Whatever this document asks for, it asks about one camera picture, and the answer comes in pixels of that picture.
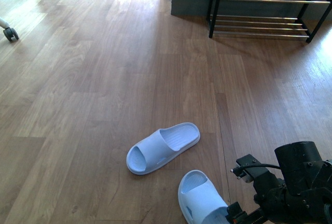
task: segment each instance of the shoe rack shelf bar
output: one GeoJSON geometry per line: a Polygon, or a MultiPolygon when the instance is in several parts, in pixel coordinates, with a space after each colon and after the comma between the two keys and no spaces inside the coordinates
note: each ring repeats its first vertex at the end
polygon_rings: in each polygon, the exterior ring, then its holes
{"type": "Polygon", "coordinates": [[[206,19],[209,22],[209,38],[213,33],[305,38],[310,43],[327,15],[332,9],[332,0],[210,0],[206,19]],[[263,2],[274,4],[302,4],[296,18],[257,17],[257,16],[230,16],[219,15],[220,1],[263,2]],[[313,31],[310,31],[302,17],[310,4],[326,5],[313,31]]]}

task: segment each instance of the caster wheel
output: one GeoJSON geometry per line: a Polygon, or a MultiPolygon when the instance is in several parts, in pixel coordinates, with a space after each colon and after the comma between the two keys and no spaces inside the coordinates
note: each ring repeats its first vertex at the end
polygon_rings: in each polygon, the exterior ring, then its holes
{"type": "Polygon", "coordinates": [[[19,39],[19,35],[13,28],[6,28],[4,30],[4,34],[10,42],[17,41],[19,39]]]}

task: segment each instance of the white slipper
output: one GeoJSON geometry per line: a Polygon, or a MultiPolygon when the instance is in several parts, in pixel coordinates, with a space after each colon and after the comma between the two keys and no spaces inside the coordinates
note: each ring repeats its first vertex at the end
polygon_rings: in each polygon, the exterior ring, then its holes
{"type": "Polygon", "coordinates": [[[178,202],[189,224],[229,224],[227,204],[201,171],[188,172],[178,188],[178,202]]]}
{"type": "Polygon", "coordinates": [[[199,139],[199,130],[193,123],[158,129],[129,150],[128,169],[136,175],[148,174],[163,167],[199,139]]]}

